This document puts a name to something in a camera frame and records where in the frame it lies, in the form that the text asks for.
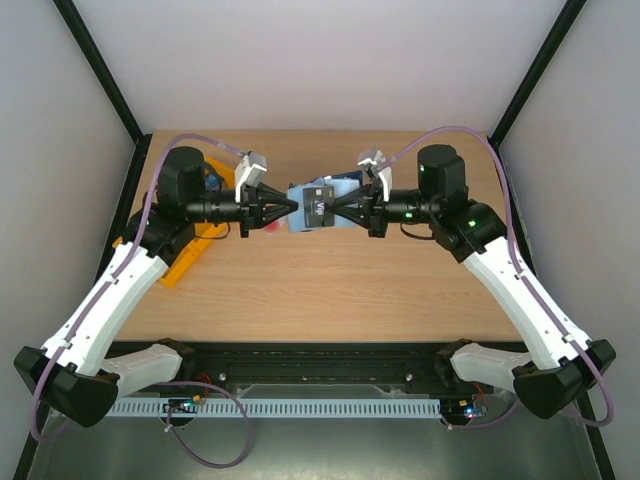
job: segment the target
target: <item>wooden tabletop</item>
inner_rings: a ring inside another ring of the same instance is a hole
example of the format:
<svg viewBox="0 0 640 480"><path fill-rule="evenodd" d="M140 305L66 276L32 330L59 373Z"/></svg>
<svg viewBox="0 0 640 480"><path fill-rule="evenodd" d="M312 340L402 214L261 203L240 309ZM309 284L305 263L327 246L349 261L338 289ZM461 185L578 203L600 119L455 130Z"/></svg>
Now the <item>wooden tabletop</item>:
<svg viewBox="0 0 640 480"><path fill-rule="evenodd" d="M141 207L158 155L178 131L159 131L147 156L134 203ZM354 170L368 147L387 156L416 132L199 131L266 156L265 183L286 191L321 175ZM443 134L465 159L470 195L504 218L500 185L481 143ZM201 142L184 142L230 166L237 159ZM415 152L393 167L395 188L415 188ZM427 226L410 226L428 235ZM519 336L482 284L434 242L403 236L390 225L385 239L361 228L273 235L237 228L214 242L173 288L155 284L119 340L229 342L359 342L517 340Z"/></svg>

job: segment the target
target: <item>purple cable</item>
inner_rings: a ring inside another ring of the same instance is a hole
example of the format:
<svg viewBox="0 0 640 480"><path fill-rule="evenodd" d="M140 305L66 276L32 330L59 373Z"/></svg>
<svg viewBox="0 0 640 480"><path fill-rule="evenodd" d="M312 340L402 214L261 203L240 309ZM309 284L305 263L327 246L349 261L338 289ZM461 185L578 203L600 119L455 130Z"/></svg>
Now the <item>purple cable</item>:
<svg viewBox="0 0 640 480"><path fill-rule="evenodd" d="M505 216L506 216L506 223L507 223L507 245L509 248L509 257L511 258L511 262L515 267L516 272L518 274L522 273L523 269L520 266L520 262L518 261L518 257L516 254L516 240L514 238L513 228L512 228L513 216L511 212L511 201L510 201L511 197L509 194L509 183L507 182L507 176L504 172L504 167L502 166L502 162L500 161L500 159L498 158L498 155L493 150L493 147L487 141L487 138L484 135L479 134L478 132L476 132L471 128L463 127L459 125L436 128L415 139L413 142L407 145L404 149L402 149L399 153L397 153L396 155L391 157L389 160L384 162L381 165L381 168L390 167L395 162L397 162L401 157L409 153L411 150L413 150L419 144L423 143L425 140L435 135L438 135L440 133L446 133L446 132L468 133L469 135L475 137L480 143L482 143L491 154L491 159L493 160L493 163L496 167L496 171L498 172L498 178L500 179L500 186L502 187L502 193L504 195L504 209L505 209ZM523 285L526 287L529 293L531 293L533 298L536 300L536 302L538 302L538 304L544 310L544 312L549 316L549 318L551 319L553 324L556 326L556 328L560 331L560 333L563 336L568 335L569 331L567 330L567 328L564 326L562 321L555 315L555 313L553 312L551 307L547 304L547 302L544 301L540 293L538 293L538 291L533 286L531 281L527 278L527 276L523 275L521 277L521 280ZM580 358L582 358L582 360L585 362L585 364L591 371L593 377L598 382L598 385L600 386L600 390L602 391L602 396L604 397L605 403L607 405L607 414L602 420L589 420L587 418L583 418L575 411L571 411L569 415L573 416L576 420L590 427L604 427L605 425L609 425L613 421L613 416L615 412L614 405L613 405L613 396L611 395L611 391L609 390L609 387L607 386L605 379L602 377L602 374L598 370L598 367L596 367L596 365L593 363L593 360L591 360L587 352L585 352L584 349L575 340L572 340L569 343L576 350L576 352L578 352L578 355L580 355ZM477 425L475 427L477 428L485 425L489 425L489 424Z"/></svg>
<svg viewBox="0 0 640 480"><path fill-rule="evenodd" d="M140 246L140 242L142 242L142 236L144 235L145 228L147 227L147 220L149 219L149 213L151 212L151 203L153 201L153 192L155 192L156 185L158 184L158 177L160 176L160 170L162 169L162 165L164 165L164 162L167 159L167 155L169 155L169 151L173 147L175 147L179 142L181 142L183 140L200 140L202 142L206 142L206 143L209 143L209 144L211 144L213 146L222 148L222 149L226 150L227 152L230 152L230 153L232 153L234 155L237 155L239 157L244 156L244 152L242 152L241 150L238 150L235 147L232 147L230 145L226 145L226 144L224 144L224 143L222 143L222 142L220 142L218 140L214 140L213 138L205 137L204 135L199 135L197 133L183 133L183 134L180 134L180 135L177 135L177 136L173 137L169 141L169 143L167 143L167 145L164 147L162 152L160 153L160 157L158 158L158 163L156 164L156 168L153 171L153 175L151 176L151 181L149 182L149 190L148 190L148 192L150 192L150 194L146 196L146 199L145 199L145 202L144 202L144 206L142 208L142 216L140 218L140 227L138 228L138 232L136 233L136 237L133 240L133 245L131 246L131 249L127 253L127 255L124 258L124 260L122 261L122 263L113 271L112 277L114 279L117 279L118 276L122 273L122 271L125 268L127 268L129 263L131 263L131 260L133 259L134 255L136 253L136 250ZM87 315L89 314L91 309L98 303L100 298L102 298L102 295L104 295L104 293L109 289L110 286L111 286L111 282L105 281L100 286L100 288L98 290L96 290L96 293L87 302L85 307L82 309L82 311L78 315L78 318L76 319L74 324L69 329L69 332L64 337L65 342L70 342L73 339L73 337L75 337L78 329L82 325L82 322L84 322L85 318L87 317ZM70 424L70 422L68 421L68 422L64 423L55 432L53 432L53 433L51 433L49 435L43 436L38 431L38 424L36 422L36 417L37 417L37 413L38 413L38 407L40 405L40 397L42 395L42 390L44 389L45 383L46 383L47 379L49 378L49 375L51 374L51 371L53 370L54 365L60 359L60 357L62 356L63 353L64 353L64 347L62 347L62 346L58 347L58 349L52 355L52 357L49 360L49 362L47 362L47 365L45 366L44 370L42 371L42 374L40 375L40 378L38 379L38 382L36 383L36 387L33 390L33 401L32 401L32 405L31 405L31 426L30 426L29 430L31 432L31 436L38 442L42 442L42 441L46 441L46 440L53 440L58 435L60 435Z"/></svg>
<svg viewBox="0 0 640 480"><path fill-rule="evenodd" d="M221 393L222 395L227 397L229 400L233 401L233 403L235 403L236 406L238 407L238 410L240 410L240 413L242 414L242 418L244 419L244 424L245 424L245 428L246 428L246 431L247 431L247 437L246 437L246 440L244 442L244 447L242 448L242 452L240 452L240 455L238 455L238 457L235 460L233 460L233 461L231 461L229 463L213 463L213 462L209 462L209 461L205 460L204 458L199 457L198 455L196 455L187 446L187 444L184 443L184 441L178 435L178 432L176 432L176 429L173 428L173 426L171 425L171 415L172 415L174 409L171 409L169 411L169 413L167 414L166 425L167 425L167 429L168 430L166 430L166 431L170 431L173 434L173 438L176 439L178 444L180 444L182 449L185 451L185 453L187 455L189 455L189 457L191 457L193 460L198 462L200 465L204 465L205 467L217 468L217 469L231 468L231 467L235 467L236 465L240 464L245 458L247 458L247 456L249 455L249 452L251 451L251 445L253 444L253 428L251 427L251 422L249 422L249 416L247 415L247 410L244 408L242 403L240 403L240 401L236 397L234 397L231 393L227 392L223 388L217 387L215 385L211 385L209 383L203 383L203 382L161 382L161 383L156 383L156 385L162 385L162 386L188 386L188 387L208 388L209 390L213 390L213 391L216 391L218 393Z"/></svg>

